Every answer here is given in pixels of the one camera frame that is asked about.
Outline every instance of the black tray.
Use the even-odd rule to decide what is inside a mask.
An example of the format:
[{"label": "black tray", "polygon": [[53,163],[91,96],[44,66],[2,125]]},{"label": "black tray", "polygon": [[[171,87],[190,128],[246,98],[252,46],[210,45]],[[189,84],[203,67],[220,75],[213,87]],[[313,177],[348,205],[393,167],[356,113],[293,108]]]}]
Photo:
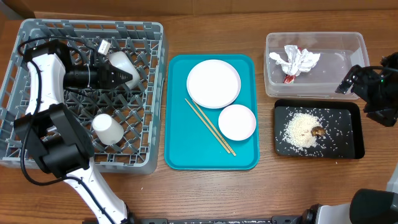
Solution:
[{"label": "black tray", "polygon": [[[294,113],[311,113],[323,117],[328,136],[318,138],[317,147],[294,150],[282,140],[285,124]],[[274,109],[275,151],[281,156],[309,156],[334,159],[360,159],[365,155],[361,112],[355,103],[338,101],[278,100]]]}]

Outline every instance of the gray basket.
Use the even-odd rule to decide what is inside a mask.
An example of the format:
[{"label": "gray basket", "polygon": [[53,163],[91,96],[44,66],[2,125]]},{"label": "gray basket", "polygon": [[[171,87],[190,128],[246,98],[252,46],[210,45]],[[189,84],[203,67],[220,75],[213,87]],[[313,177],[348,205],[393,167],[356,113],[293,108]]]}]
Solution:
[{"label": "gray basket", "polygon": [[[22,143],[14,132],[13,121],[24,116],[29,104],[30,76],[17,53],[17,46],[29,37],[50,35],[78,37],[82,41],[98,43],[106,39],[112,43],[110,52],[123,50],[130,55],[141,76],[137,88],[129,90],[123,84],[114,90],[79,90],[89,98],[64,91],[65,104],[91,136],[96,165],[101,172],[150,174],[155,171],[160,138],[160,101],[168,52],[163,27],[157,22],[25,20],[19,29],[0,91],[0,164],[19,167]],[[90,51],[85,46],[67,42],[90,58]],[[71,58],[75,63],[81,61],[75,52],[71,53]],[[121,142],[111,146],[100,143],[91,127],[92,119],[100,113],[110,114],[123,126],[125,134]],[[49,133],[44,141],[57,135]],[[38,169],[28,154],[25,160],[28,168]]]}]

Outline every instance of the white plate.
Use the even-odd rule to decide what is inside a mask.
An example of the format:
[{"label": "white plate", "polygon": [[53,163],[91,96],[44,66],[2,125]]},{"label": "white plate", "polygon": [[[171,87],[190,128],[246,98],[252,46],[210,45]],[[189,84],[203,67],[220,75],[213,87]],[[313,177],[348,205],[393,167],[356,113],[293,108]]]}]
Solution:
[{"label": "white plate", "polygon": [[192,100],[210,109],[230,105],[241,91],[241,78],[236,69],[222,60],[205,60],[195,65],[187,78]]},{"label": "white plate", "polygon": [[218,117],[218,126],[225,137],[242,141],[256,130],[256,117],[243,105],[231,105],[222,110]]}]

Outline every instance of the white napkin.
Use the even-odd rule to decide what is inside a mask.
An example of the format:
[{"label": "white napkin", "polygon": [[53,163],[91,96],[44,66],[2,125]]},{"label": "white napkin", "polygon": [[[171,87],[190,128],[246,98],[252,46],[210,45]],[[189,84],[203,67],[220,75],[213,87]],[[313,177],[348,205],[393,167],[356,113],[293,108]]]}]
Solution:
[{"label": "white napkin", "polygon": [[300,72],[309,72],[311,68],[317,65],[321,56],[321,54],[314,54],[307,49],[300,52],[296,45],[286,45],[285,51],[288,62],[282,60],[280,55],[275,52],[271,52],[269,57],[274,59],[277,65],[281,65],[282,70],[287,75],[298,76]]}]

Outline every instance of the blue tray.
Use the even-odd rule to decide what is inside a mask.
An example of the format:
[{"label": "blue tray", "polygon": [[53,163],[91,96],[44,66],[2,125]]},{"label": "blue tray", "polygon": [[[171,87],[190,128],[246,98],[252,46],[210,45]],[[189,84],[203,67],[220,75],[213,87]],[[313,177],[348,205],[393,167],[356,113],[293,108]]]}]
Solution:
[{"label": "blue tray", "polygon": [[[187,91],[187,78],[198,63],[218,59],[231,64],[241,77],[241,91],[233,104],[247,106],[256,116],[257,128],[244,141],[225,138],[236,153],[228,154],[191,107]],[[210,121],[218,128],[218,116],[222,109],[202,108]],[[256,81],[253,61],[245,55],[179,55],[169,63],[165,124],[166,163],[178,170],[248,170],[255,167],[260,158],[257,118]]]}]

